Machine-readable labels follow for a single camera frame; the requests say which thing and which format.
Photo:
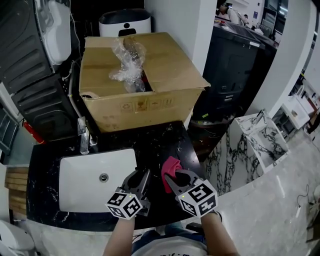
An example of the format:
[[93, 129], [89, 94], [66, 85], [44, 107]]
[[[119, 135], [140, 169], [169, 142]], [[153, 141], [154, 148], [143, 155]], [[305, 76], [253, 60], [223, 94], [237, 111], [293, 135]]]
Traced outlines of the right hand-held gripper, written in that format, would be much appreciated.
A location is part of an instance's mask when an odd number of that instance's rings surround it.
[[218, 206], [216, 189], [193, 171], [180, 169], [175, 177], [165, 174], [164, 178], [185, 212], [201, 218]]

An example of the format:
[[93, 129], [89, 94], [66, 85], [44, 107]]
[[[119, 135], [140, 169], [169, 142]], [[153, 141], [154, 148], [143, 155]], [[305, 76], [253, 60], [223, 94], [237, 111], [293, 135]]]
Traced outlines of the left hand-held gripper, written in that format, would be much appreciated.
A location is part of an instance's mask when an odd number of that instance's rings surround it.
[[[144, 172], [141, 181], [139, 170], [135, 170], [129, 174], [124, 179], [122, 186], [117, 187], [113, 195], [105, 204], [109, 212], [114, 217], [124, 220], [131, 220], [136, 215], [147, 217], [151, 203], [145, 197], [149, 189], [150, 180], [151, 171], [149, 169]], [[134, 188], [136, 188], [137, 194], [129, 191]]]

